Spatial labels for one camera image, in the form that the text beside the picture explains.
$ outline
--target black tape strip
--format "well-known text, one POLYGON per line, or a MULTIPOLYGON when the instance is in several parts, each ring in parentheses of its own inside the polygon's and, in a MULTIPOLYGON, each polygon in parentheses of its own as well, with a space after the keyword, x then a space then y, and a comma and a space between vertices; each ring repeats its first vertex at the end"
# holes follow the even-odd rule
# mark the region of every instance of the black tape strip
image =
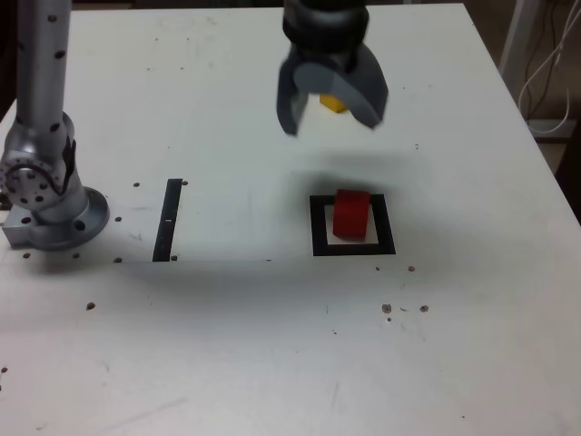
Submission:
POLYGON ((172 254, 173 231, 178 218, 182 179, 169 179, 163 197, 162 216, 153 249, 154 262, 169 262, 172 254))

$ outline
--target red cube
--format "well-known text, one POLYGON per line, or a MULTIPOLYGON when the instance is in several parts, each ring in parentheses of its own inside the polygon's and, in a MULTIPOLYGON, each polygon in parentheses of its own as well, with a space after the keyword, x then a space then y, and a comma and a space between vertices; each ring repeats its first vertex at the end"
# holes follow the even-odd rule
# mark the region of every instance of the red cube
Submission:
POLYGON ((367 232, 370 193, 339 189, 335 194, 333 234, 338 238, 364 240, 367 232))

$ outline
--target yellow block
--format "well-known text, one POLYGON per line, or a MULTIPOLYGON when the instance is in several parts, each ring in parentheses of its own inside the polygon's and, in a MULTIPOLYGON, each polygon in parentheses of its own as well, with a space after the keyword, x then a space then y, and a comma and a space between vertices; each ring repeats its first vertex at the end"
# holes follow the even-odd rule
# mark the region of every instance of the yellow block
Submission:
POLYGON ((331 111, 336 112, 337 114, 345 112, 348 109, 345 104, 337 100, 332 95, 321 94, 319 101, 323 106, 328 107, 331 111))

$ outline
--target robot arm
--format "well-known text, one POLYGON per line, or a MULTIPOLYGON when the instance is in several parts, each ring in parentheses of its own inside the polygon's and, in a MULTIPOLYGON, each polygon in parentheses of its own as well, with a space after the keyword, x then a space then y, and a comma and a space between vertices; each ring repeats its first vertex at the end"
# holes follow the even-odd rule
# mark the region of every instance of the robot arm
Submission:
MULTIPOLYGON (((73 121, 63 112, 72 0, 19 0, 16 118, 0 161, 0 190, 14 204, 4 226, 13 247, 75 247, 107 224, 104 196, 83 187, 73 121)), ((383 117, 383 73, 362 43, 364 0, 286 0, 291 41, 280 73, 277 114, 296 134, 308 93, 331 94, 368 127, 383 117)))
POLYGON ((72 0, 18 4, 16 118, 0 161, 0 189, 14 204, 3 230, 14 247, 74 247, 109 218, 104 197, 81 184, 63 112, 71 9, 72 0))

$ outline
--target square outline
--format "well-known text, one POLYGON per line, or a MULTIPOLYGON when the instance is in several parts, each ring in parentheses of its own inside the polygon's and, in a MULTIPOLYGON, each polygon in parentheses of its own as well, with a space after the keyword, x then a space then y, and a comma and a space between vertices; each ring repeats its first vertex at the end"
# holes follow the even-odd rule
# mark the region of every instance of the square outline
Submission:
POLYGON ((335 204, 335 195, 311 195, 309 202, 313 256, 370 256, 396 253, 389 226, 388 207, 382 193, 373 193, 369 199, 378 243, 328 244, 325 206, 335 204))

